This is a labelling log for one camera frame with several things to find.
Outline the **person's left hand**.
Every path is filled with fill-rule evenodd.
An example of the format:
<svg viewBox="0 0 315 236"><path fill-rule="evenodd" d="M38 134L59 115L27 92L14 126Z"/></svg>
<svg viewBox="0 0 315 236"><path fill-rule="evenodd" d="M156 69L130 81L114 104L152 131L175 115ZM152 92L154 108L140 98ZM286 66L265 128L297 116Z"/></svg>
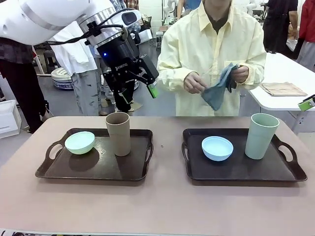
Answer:
<svg viewBox="0 0 315 236"><path fill-rule="evenodd" d="M231 78L238 84L242 84L249 76L249 68L247 66L240 66L231 71Z"/></svg>

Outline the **person's right hand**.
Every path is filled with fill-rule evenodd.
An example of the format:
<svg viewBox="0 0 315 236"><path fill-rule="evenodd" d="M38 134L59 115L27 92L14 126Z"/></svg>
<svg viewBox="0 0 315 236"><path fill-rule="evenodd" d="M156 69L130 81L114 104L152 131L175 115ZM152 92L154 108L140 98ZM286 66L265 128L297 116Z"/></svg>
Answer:
<svg viewBox="0 0 315 236"><path fill-rule="evenodd" d="M191 94L202 93L207 85L202 81L202 78L196 73L191 72L184 78L184 89Z"/></svg>

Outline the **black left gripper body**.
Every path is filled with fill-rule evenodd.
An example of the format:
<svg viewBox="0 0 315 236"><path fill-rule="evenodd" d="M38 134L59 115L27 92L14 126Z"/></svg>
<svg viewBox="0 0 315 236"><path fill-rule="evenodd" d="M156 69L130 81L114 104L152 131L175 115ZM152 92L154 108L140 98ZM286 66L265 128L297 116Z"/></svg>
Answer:
<svg viewBox="0 0 315 236"><path fill-rule="evenodd" d="M132 38L115 38L106 43L102 43L96 46L96 50L101 56L102 60L109 67L112 72L103 72L105 80L115 80L114 76L118 75L117 70L121 68L126 69L127 72L131 72L132 78L135 80L142 79L141 76L136 75L138 69L135 67L136 61L139 59L139 50Z"/></svg>

